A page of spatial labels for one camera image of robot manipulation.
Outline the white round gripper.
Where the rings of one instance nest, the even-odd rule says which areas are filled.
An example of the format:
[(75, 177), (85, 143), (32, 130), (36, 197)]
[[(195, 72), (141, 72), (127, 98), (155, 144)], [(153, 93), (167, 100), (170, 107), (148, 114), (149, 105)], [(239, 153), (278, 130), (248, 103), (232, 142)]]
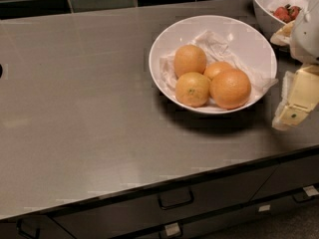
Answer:
[(285, 73), (282, 100), (272, 121), (274, 128), (288, 130), (301, 124), (319, 104), (319, 0), (310, 0), (296, 20), (276, 31), (270, 42), (290, 46), (292, 57), (304, 63), (295, 73)]

